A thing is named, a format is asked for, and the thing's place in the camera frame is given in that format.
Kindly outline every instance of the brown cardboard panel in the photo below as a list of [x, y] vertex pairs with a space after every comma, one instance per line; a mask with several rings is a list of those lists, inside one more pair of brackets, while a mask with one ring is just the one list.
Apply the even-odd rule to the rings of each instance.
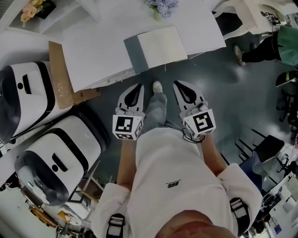
[[64, 60], [62, 45], [50, 41], [49, 56], [52, 84], [60, 109], [100, 95], [98, 88], [81, 90], [76, 93], [73, 91]]

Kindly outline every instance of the black pants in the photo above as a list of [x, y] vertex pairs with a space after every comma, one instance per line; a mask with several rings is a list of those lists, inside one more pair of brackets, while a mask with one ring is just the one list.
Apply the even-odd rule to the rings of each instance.
[[278, 52], [278, 35], [266, 38], [257, 48], [243, 53], [243, 62], [261, 62], [263, 60], [281, 60]]

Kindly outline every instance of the forearm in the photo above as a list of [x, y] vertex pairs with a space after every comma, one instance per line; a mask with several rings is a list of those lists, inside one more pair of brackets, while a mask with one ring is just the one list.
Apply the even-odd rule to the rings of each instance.
[[205, 141], [202, 142], [201, 145], [205, 164], [215, 174], [215, 176], [218, 176], [226, 169], [227, 166], [224, 159], [216, 149], [212, 136], [207, 135]]
[[117, 184], [132, 189], [134, 182], [136, 165], [135, 165], [135, 148], [136, 141], [123, 140], [121, 148], [120, 164], [118, 169]]

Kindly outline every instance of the white cabinet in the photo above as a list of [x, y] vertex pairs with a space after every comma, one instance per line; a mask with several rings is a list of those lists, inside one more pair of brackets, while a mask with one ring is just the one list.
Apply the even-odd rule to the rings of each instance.
[[99, 22], [99, 0], [52, 0], [56, 8], [46, 19], [33, 17], [25, 27], [20, 20], [28, 0], [0, 1], [0, 33], [13, 30], [43, 35], [49, 40], [62, 43], [64, 36], [77, 34], [90, 23]]

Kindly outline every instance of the gray floor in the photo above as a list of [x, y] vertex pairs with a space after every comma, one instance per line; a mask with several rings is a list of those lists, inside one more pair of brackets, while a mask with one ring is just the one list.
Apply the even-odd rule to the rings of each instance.
[[[218, 20], [223, 34], [232, 31], [240, 23], [232, 14], [221, 16]], [[119, 95], [129, 86], [142, 83], [145, 86], [144, 106], [147, 107], [152, 95], [152, 82], [161, 81], [164, 93], [168, 97], [167, 116], [176, 123], [179, 108], [176, 104], [173, 81], [184, 80], [196, 85], [204, 94], [213, 109], [217, 124], [213, 137], [218, 150], [229, 162], [240, 163], [239, 150], [235, 141], [244, 138], [249, 143], [261, 141], [253, 135], [254, 128], [264, 135], [290, 141], [290, 129], [286, 122], [280, 123], [276, 103], [281, 88], [275, 87], [279, 74], [290, 68], [274, 61], [264, 61], [240, 67], [233, 54], [234, 44], [248, 51], [251, 42], [257, 37], [250, 33], [226, 41], [227, 47], [207, 52], [191, 60], [156, 67], [145, 73], [126, 79], [101, 89], [101, 96], [89, 100], [87, 104], [97, 113], [110, 136], [110, 148], [101, 155], [101, 163], [95, 173], [100, 182], [105, 183], [113, 176], [116, 180], [121, 151], [121, 141], [112, 130], [112, 116], [115, 113]]]

